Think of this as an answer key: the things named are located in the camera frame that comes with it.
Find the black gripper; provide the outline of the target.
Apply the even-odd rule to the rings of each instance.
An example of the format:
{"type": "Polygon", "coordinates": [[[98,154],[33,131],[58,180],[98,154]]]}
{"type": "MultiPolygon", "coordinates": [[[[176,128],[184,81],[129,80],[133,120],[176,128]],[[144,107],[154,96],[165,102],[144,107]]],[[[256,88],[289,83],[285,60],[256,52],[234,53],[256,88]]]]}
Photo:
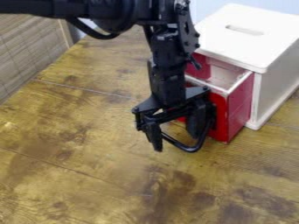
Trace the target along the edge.
{"type": "Polygon", "coordinates": [[[206,87],[185,87],[184,59],[152,57],[146,62],[150,96],[133,109],[136,129],[145,133],[153,150],[162,151],[161,123],[185,118],[185,130],[196,139],[212,126],[214,106],[206,87]]]}

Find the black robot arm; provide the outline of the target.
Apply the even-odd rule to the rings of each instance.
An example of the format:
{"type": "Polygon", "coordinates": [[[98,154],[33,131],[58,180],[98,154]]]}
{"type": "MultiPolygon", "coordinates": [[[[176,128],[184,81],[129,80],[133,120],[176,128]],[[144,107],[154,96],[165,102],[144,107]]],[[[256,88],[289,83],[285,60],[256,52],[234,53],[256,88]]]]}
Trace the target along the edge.
{"type": "Polygon", "coordinates": [[[168,142],[200,150],[216,119],[208,87],[186,87],[184,71],[200,47],[189,0],[0,0],[0,14],[29,14],[69,22],[94,39],[113,39],[140,25],[150,48],[150,96],[132,108],[136,129],[153,149],[168,142]]]}

